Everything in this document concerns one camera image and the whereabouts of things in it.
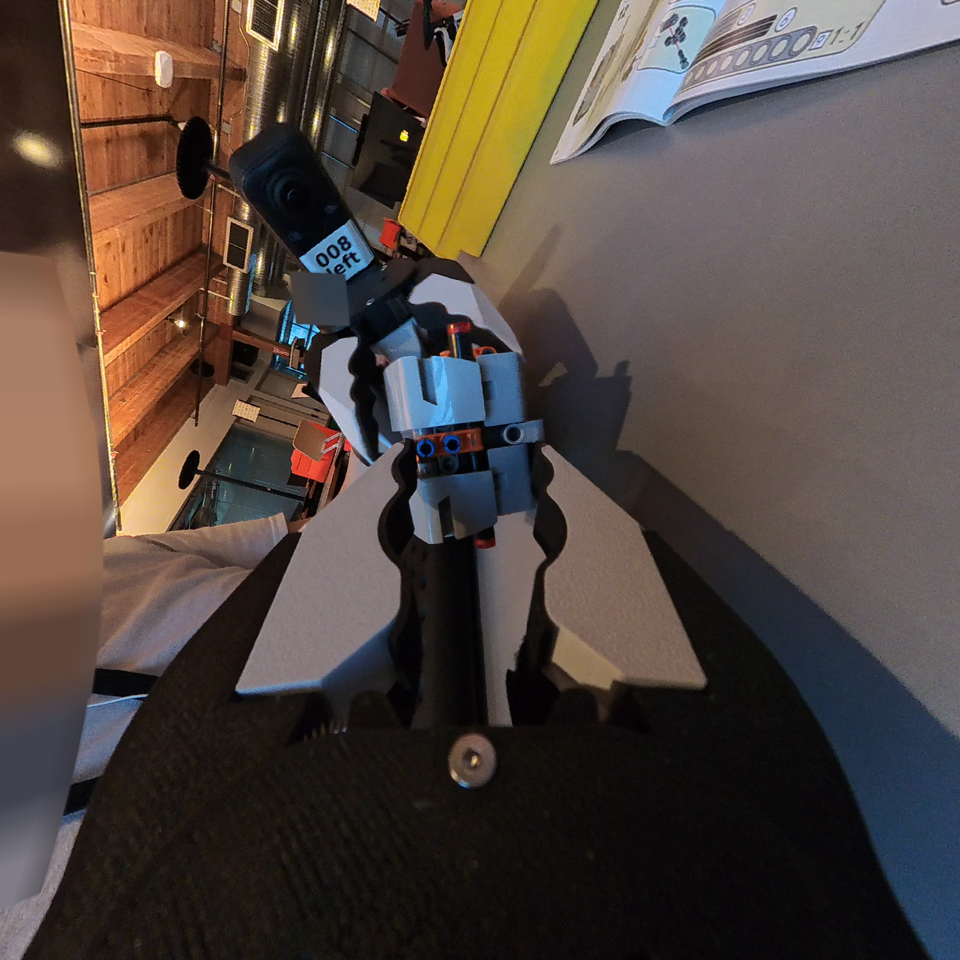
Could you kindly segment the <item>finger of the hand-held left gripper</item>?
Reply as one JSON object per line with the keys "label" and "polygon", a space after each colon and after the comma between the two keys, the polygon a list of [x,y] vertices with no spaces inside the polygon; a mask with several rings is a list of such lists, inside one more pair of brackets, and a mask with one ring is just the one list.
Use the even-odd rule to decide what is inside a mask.
{"label": "finger of the hand-held left gripper", "polygon": [[414,286],[409,303],[414,306],[440,305],[451,318],[470,319],[475,327],[489,331],[506,348],[523,355],[514,331],[474,282],[434,272]]}
{"label": "finger of the hand-held left gripper", "polygon": [[318,393],[351,449],[362,461],[371,464],[394,444],[394,431],[383,388],[374,387],[373,416],[378,430],[377,451],[362,437],[356,405],[350,397],[354,375],[348,369],[356,347],[357,338],[350,336],[338,339],[321,352]]}

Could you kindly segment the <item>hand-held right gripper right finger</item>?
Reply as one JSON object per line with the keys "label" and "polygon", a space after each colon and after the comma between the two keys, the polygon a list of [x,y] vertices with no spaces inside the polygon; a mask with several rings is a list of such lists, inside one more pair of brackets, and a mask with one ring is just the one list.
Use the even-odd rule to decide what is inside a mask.
{"label": "hand-held right gripper right finger", "polygon": [[534,576],[527,630],[511,672],[511,720],[543,724],[574,687],[702,690],[706,675],[639,524],[553,447],[534,453]]}

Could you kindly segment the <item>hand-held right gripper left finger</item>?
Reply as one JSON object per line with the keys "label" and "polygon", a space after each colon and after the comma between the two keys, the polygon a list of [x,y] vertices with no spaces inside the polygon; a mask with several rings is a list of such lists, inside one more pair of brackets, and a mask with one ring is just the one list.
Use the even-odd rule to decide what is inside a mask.
{"label": "hand-held right gripper left finger", "polygon": [[399,491],[396,444],[304,528],[235,690],[242,696],[324,693],[345,717],[354,696],[386,693],[397,678],[388,636],[402,574],[381,545],[379,521]]}

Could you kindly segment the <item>grey building block robot model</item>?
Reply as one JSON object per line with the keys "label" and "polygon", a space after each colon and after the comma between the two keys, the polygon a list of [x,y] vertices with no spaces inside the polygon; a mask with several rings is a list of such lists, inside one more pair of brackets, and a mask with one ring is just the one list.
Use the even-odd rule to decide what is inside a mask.
{"label": "grey building block robot model", "polygon": [[448,350],[391,359],[384,386],[391,429],[414,446],[414,534],[427,544],[497,544],[501,517],[535,507],[531,446],[543,423],[526,417],[520,355],[474,344],[469,320],[446,327]]}

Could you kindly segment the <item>grey desk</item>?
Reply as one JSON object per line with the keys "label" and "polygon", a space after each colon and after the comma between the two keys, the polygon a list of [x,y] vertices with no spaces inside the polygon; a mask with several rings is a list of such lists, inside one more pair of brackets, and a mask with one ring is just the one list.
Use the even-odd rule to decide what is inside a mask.
{"label": "grey desk", "polygon": [[902,887],[958,872],[958,51],[623,124],[485,250],[552,442],[778,656]]}

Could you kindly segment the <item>black monitor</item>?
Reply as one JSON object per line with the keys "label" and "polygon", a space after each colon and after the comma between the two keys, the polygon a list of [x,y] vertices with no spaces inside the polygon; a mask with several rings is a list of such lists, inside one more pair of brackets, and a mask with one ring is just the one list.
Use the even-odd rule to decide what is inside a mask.
{"label": "black monitor", "polygon": [[387,208],[400,203],[424,135],[418,116],[373,93],[357,136],[351,186]]}

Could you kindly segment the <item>brown cardboard box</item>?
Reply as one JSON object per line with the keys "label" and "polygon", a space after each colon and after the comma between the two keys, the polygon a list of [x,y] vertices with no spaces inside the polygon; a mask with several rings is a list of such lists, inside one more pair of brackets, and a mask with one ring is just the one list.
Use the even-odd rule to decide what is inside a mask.
{"label": "brown cardboard box", "polygon": [[435,40],[425,47],[424,3],[415,1],[391,86],[384,95],[414,114],[428,118],[445,67]]}

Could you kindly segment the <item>yellow plastic bin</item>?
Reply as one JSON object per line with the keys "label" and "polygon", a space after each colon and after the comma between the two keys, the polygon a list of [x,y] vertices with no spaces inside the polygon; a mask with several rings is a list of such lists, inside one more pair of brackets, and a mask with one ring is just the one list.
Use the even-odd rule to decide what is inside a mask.
{"label": "yellow plastic bin", "polygon": [[434,255],[482,254],[595,1],[470,1],[399,212]]}

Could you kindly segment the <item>open instruction booklet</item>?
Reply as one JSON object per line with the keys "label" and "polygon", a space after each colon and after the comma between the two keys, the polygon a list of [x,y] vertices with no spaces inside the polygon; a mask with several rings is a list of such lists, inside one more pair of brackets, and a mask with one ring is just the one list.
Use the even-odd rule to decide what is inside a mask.
{"label": "open instruction booklet", "polygon": [[957,41],[954,1],[624,1],[551,164],[615,123],[667,126],[707,103]]}

